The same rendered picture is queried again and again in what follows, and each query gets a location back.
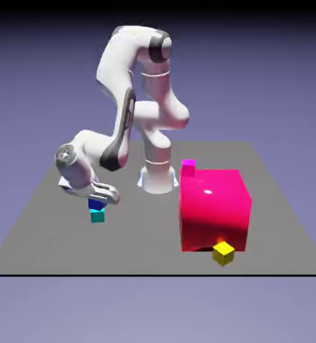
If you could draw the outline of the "small yellow cube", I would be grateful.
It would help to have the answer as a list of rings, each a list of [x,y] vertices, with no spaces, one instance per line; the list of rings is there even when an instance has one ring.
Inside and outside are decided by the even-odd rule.
[[[235,249],[226,241],[222,241],[213,246],[212,258],[219,265],[224,267],[234,259]]]

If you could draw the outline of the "large pink box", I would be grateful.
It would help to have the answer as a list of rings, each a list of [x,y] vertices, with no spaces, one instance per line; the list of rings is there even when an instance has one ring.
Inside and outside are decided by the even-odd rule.
[[[237,169],[180,169],[181,250],[210,251],[220,241],[246,250],[252,199]]]

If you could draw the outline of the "small teal cube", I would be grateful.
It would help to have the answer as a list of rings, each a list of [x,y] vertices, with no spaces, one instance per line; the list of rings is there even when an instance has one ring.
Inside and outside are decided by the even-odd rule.
[[[105,221],[104,208],[101,210],[90,209],[89,213],[90,213],[91,223],[98,223],[98,222],[104,222]]]

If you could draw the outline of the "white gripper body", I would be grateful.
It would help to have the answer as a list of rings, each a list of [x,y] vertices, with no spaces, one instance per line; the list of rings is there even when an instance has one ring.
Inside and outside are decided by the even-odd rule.
[[[118,204],[120,200],[119,191],[108,184],[92,182],[88,199],[101,201],[103,204]]]

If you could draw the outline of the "small magenta cube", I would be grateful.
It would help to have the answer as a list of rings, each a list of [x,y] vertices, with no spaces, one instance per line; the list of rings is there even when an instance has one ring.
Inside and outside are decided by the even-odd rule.
[[[181,176],[182,177],[194,177],[196,171],[194,159],[183,159],[181,164]]]

